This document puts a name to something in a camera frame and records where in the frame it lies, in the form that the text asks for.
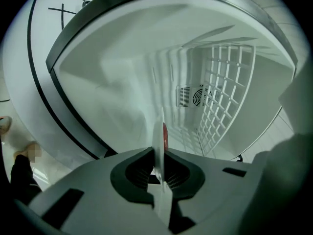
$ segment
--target white floor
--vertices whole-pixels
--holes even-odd
[[[0,101],[9,99],[5,86],[2,64],[0,65]],[[11,169],[14,164],[13,153],[23,150],[33,137],[26,129],[17,115],[11,101],[0,102],[0,116],[10,116],[13,119],[9,132],[1,137],[3,160],[8,179],[11,179]],[[34,179],[42,190],[47,189],[65,175],[70,173],[70,169],[56,161],[46,151],[42,151],[42,156],[36,158],[35,163],[31,164],[34,173]]]

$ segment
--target leg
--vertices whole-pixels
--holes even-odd
[[[10,117],[0,117],[0,135],[8,132],[12,119]],[[41,192],[37,182],[33,178],[30,161],[34,161],[35,156],[41,152],[40,146],[36,143],[29,144],[24,151],[14,153],[15,163],[11,171],[11,190],[13,197],[19,199],[24,204],[29,202]]]

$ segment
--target grate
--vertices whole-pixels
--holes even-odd
[[[190,87],[183,87],[179,89],[179,107],[189,106]]]
[[[164,156],[164,163],[167,165],[165,181],[171,190],[180,187],[190,177],[190,170],[170,156]]]
[[[248,91],[255,61],[253,46],[220,46],[208,48],[202,94],[195,127],[204,156],[211,152],[226,134],[237,116]]]

